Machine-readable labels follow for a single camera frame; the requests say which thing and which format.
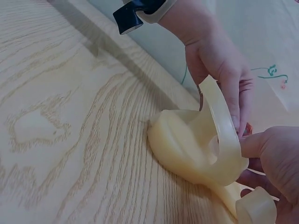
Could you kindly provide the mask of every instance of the black clip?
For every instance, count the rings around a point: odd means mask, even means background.
[[[127,34],[140,26],[143,22],[136,12],[143,11],[145,14],[156,12],[166,0],[133,0],[113,13],[120,35]]]

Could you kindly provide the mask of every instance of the finger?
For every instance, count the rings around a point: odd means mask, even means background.
[[[246,138],[240,139],[242,156],[245,158],[259,158],[263,133],[252,134]]]
[[[202,60],[200,59],[198,55],[198,50],[196,48],[188,48],[188,53],[186,50],[186,62],[191,77],[195,82],[196,86],[198,86],[205,80],[209,72],[203,64]]]
[[[227,75],[224,80],[221,80],[221,91],[228,105],[235,129],[238,132],[240,128],[239,79]]]
[[[250,116],[250,110],[252,105],[252,88],[250,82],[240,82],[240,95],[239,95],[239,105],[240,105],[240,128],[239,137],[242,137],[248,118]]]
[[[265,175],[256,174],[250,170],[245,170],[237,180],[238,183],[255,189],[256,187],[264,188],[270,195],[280,198],[281,193],[268,180]]]
[[[247,194],[249,194],[249,193],[251,193],[252,192],[252,190],[250,190],[250,189],[243,189],[242,191],[241,191],[241,197],[244,197],[245,195],[247,195]]]
[[[251,158],[249,159],[249,165],[248,165],[249,169],[264,173],[263,171],[263,167],[261,164],[261,160],[259,158]]]

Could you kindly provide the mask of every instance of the white wall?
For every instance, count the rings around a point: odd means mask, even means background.
[[[123,6],[121,0],[89,0],[89,2],[112,21],[115,21],[113,12]],[[185,48],[176,36],[157,24],[147,23],[129,33],[129,36],[173,75],[178,82],[182,82],[186,67]],[[192,94],[197,96],[197,88],[188,71],[183,86],[189,90],[193,89]]]

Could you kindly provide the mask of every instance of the wooden table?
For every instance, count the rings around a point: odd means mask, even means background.
[[[151,153],[177,108],[198,103],[85,0],[2,0],[0,224],[226,223]]]

